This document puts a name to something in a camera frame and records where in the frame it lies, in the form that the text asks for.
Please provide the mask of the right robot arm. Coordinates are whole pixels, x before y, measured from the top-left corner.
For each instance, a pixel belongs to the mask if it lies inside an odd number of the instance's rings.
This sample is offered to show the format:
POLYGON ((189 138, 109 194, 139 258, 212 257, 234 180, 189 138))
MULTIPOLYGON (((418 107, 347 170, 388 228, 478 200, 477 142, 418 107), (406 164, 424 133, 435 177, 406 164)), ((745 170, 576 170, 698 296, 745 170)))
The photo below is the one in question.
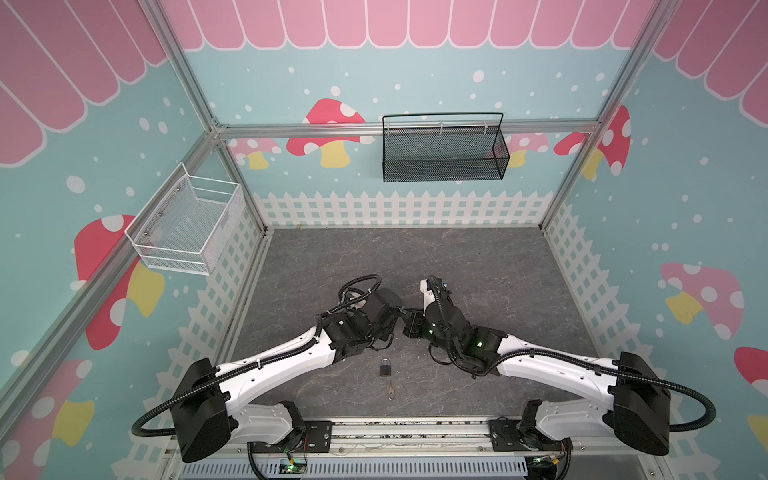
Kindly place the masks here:
POLYGON ((522 378, 575 395, 573 401, 528 401, 518 425, 524 438, 612 435, 636 451, 665 456, 671 434, 702 429, 716 418, 708 397, 659 378, 636 354, 596 358, 541 347, 471 324, 435 276, 422 280, 420 291, 423 308, 407 320, 405 334, 444 351, 446 364, 474 378, 522 378))

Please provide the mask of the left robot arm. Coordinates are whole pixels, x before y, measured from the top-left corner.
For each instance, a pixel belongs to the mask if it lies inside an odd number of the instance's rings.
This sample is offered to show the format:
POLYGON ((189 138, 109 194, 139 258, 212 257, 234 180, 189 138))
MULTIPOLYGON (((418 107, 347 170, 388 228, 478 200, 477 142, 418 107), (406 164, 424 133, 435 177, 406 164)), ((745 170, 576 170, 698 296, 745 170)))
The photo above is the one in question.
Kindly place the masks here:
POLYGON ((392 339, 403 302, 382 287, 380 276, 367 278, 373 283, 367 290, 359 289, 360 278, 344 284, 338 304, 316 315, 314 326, 291 341, 234 362, 193 362, 174 394, 133 423, 132 435, 175 437, 186 463, 205 459, 236 438, 293 447, 306 429, 297 407, 288 401, 253 402, 296 377, 392 339))

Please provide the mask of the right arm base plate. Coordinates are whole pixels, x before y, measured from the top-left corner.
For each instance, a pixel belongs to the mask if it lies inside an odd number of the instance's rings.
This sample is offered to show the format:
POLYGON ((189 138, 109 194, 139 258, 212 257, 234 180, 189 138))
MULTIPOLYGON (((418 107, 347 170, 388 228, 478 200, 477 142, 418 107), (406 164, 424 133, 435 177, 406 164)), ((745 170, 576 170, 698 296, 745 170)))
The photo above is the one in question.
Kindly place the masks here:
POLYGON ((488 421, 494 452, 560 452, 560 441, 551 440, 520 419, 499 417, 488 421))

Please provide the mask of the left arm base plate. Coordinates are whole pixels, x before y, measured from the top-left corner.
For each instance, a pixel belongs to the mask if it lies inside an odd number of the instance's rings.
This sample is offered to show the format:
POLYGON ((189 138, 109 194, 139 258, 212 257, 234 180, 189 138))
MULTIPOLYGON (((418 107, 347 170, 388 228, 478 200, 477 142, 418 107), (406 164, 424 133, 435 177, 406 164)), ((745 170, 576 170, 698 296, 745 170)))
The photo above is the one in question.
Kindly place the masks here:
POLYGON ((329 453, 334 423, 332 421, 306 421, 295 428, 286 439, 276 445, 251 442, 253 452, 266 453, 329 453))

